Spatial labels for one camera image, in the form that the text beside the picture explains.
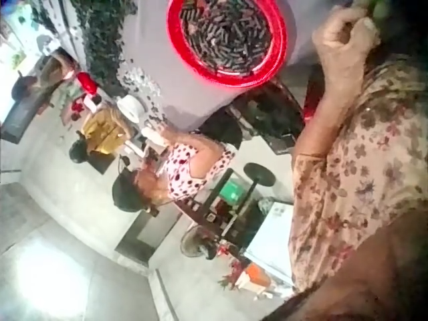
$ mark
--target floral shirt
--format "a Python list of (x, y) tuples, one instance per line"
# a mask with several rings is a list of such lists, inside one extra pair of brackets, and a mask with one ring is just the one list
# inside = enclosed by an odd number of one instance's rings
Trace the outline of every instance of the floral shirt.
[(297, 291), (333, 275), (379, 227), (428, 208), (422, 69), (396, 57), (373, 70), (328, 156), (297, 156), (289, 243)]

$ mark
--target woman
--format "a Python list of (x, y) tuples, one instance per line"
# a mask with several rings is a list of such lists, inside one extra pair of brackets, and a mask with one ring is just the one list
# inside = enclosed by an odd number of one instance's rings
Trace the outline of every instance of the woman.
[(62, 80), (69, 79), (74, 73), (73, 59), (61, 48), (51, 54), (40, 75), (22, 76), (12, 87), (11, 96), (19, 102), (38, 90), (56, 89)]
[[(167, 127), (161, 134), (169, 144), (162, 169), (157, 171), (153, 164), (145, 162), (139, 171), (126, 177), (119, 175), (113, 186), (117, 207), (154, 211), (155, 207), (193, 196), (226, 169), (235, 156), (236, 148), (232, 145), (200, 134), (177, 132)], [(140, 202), (134, 201), (136, 193), (140, 195)]]
[(395, 56), (364, 76), (366, 14), (337, 7), (314, 34), (326, 92), (294, 149), (298, 295), (266, 321), (426, 320), (427, 68)]
[(111, 154), (125, 141), (132, 138), (133, 129), (123, 119), (119, 109), (107, 103), (95, 114), (89, 115), (79, 139), (70, 148), (69, 155), (73, 162), (83, 163), (91, 152)]

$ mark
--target elderly woman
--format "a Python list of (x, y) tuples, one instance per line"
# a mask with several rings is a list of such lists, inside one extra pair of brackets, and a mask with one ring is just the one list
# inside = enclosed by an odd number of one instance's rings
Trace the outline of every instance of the elderly woman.
[(391, 56), (364, 74), (366, 15), (334, 8), (314, 34), (326, 91), (293, 156), (298, 294), (266, 321), (427, 319), (427, 69)]

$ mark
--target polka dot top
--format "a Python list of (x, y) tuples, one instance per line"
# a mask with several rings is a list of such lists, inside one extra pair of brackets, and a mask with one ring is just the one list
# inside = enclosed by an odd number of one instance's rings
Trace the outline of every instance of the polka dot top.
[(224, 145), (225, 150), (204, 179), (195, 179), (190, 174), (190, 159), (197, 150), (186, 144), (176, 144), (168, 156), (163, 171), (168, 176), (168, 196), (170, 199), (184, 199), (196, 195), (217, 174), (224, 171), (235, 156), (236, 149)]

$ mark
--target red rim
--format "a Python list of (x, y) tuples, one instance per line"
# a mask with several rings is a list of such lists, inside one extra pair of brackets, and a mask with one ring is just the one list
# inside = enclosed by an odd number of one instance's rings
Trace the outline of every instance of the red rim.
[(260, 63), (256, 71), (244, 78), (234, 75), (213, 74), (201, 64), (199, 58), (195, 56), (187, 45), (181, 29), (179, 13), (183, 2), (184, 0), (170, 1), (167, 13), (167, 31), (175, 51), (194, 72), (216, 84), (234, 88), (250, 88), (267, 82), (281, 68), (286, 58), (287, 30), (275, 0), (256, 1), (269, 23), (272, 44), (264, 61)]

